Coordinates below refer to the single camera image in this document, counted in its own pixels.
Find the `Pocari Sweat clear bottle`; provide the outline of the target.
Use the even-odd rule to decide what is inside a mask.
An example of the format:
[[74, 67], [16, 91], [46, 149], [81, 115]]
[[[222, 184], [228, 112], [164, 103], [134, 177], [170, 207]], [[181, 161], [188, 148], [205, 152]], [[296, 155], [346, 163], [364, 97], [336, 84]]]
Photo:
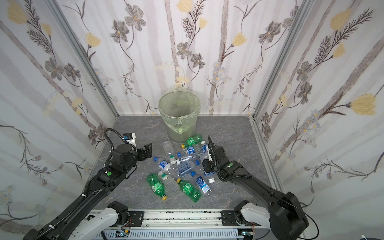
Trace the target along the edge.
[[210, 161], [209, 146], [205, 141], [201, 142], [201, 151], [200, 162], [202, 163], [204, 160]]

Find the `blue label bottle front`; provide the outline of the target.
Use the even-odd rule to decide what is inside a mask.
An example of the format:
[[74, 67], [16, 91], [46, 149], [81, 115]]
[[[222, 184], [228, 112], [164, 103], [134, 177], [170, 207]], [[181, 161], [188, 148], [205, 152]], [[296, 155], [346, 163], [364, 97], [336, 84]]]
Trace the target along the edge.
[[191, 177], [193, 182], [197, 185], [198, 189], [200, 189], [205, 196], [209, 196], [212, 193], [210, 186], [206, 183], [201, 174], [197, 174], [195, 171], [193, 171], [191, 172]]

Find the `small bottle blue label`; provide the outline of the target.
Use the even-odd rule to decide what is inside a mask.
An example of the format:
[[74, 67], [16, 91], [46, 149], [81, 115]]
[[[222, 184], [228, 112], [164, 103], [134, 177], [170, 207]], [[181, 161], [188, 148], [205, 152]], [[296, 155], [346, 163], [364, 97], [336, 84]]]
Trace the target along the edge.
[[161, 171], [168, 172], [171, 169], [171, 164], [162, 157], [154, 157], [154, 162], [158, 164]]

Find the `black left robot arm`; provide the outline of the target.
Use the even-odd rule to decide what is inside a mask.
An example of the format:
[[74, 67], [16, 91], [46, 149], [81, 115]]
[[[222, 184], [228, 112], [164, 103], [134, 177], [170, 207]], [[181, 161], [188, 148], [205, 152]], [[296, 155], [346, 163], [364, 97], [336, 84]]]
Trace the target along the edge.
[[111, 147], [104, 167], [88, 180], [79, 197], [61, 214], [40, 230], [31, 229], [24, 236], [25, 240], [68, 240], [91, 210], [132, 175], [130, 171], [137, 168], [137, 162], [153, 156], [153, 144], [137, 148], [129, 142], [134, 139], [131, 133], [121, 135], [106, 128], [103, 134]]

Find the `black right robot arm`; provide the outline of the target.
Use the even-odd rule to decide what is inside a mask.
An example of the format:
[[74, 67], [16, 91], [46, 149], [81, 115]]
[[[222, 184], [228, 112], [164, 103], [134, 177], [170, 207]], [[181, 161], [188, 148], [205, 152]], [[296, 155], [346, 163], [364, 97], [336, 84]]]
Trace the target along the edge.
[[230, 161], [223, 147], [216, 146], [208, 136], [210, 157], [213, 159], [211, 169], [222, 182], [240, 186], [253, 197], [258, 198], [269, 214], [269, 229], [278, 240], [296, 240], [309, 226], [306, 213], [291, 192], [282, 193], [269, 187], [254, 177], [236, 161]]

